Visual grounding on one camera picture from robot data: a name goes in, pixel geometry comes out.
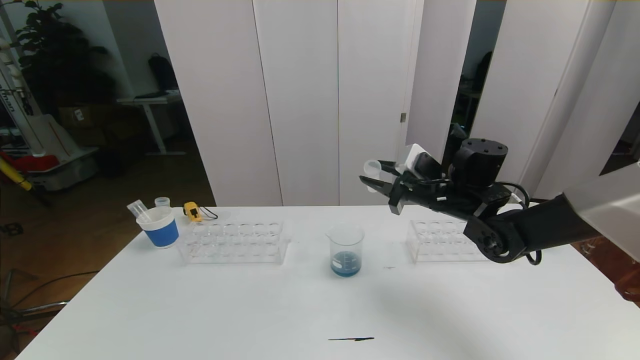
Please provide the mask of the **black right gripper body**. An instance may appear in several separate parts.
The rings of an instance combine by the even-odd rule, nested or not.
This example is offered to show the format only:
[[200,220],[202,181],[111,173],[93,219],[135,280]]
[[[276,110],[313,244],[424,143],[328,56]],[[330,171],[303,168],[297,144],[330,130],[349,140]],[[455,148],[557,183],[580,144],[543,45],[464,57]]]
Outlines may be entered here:
[[409,170],[393,170],[395,176],[388,194],[388,205],[391,212],[400,215],[405,205],[418,205],[430,210],[435,210],[441,198],[446,198],[442,188],[450,185],[448,178],[422,178]]

